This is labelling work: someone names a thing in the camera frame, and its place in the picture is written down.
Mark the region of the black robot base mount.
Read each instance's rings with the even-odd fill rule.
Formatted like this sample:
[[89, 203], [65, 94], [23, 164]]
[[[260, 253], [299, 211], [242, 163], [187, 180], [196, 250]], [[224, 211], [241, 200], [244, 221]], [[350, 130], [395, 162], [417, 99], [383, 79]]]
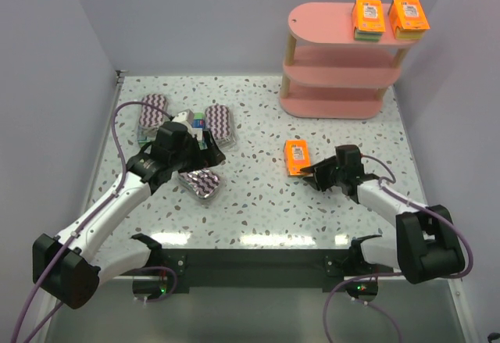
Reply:
[[176, 293], [192, 288], [319, 288], [327, 292], [346, 277], [386, 266], [354, 260], [349, 249], [162, 249], [143, 266], [147, 275], [165, 266], [178, 279]]

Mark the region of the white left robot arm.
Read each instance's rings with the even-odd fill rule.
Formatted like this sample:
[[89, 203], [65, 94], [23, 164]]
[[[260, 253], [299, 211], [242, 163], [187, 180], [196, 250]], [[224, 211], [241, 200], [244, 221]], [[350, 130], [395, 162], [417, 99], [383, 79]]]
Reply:
[[56, 236], [42, 234], [32, 247], [33, 282], [71, 309], [86, 304], [108, 278], [141, 268], [158, 243], [147, 250], [126, 248], [121, 259], [102, 265], [92, 260], [107, 237], [173, 173], [189, 173], [225, 160], [208, 129], [171, 121], [126, 163], [116, 183], [80, 218]]

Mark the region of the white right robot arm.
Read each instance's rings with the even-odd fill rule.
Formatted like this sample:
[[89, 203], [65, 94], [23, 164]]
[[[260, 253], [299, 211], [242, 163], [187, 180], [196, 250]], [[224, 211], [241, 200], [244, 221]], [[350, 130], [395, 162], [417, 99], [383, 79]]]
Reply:
[[448, 209], [414, 202], [395, 191], [394, 173], [389, 171], [385, 177], [367, 173], [366, 157], [356, 145], [341, 145], [330, 158], [301, 169], [315, 190], [340, 188], [347, 198], [395, 229], [392, 237], [375, 234], [352, 239], [345, 267], [358, 272], [390, 267], [411, 284], [466, 276], [473, 267], [473, 253]]

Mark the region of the orange green Sponge Daddy box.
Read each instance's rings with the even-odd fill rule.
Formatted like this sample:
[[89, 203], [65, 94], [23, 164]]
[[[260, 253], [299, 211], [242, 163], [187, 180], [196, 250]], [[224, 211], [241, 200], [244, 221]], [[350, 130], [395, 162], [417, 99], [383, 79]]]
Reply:
[[286, 140], [284, 143], [284, 161], [289, 177], [302, 176], [302, 169], [311, 166], [306, 140]]

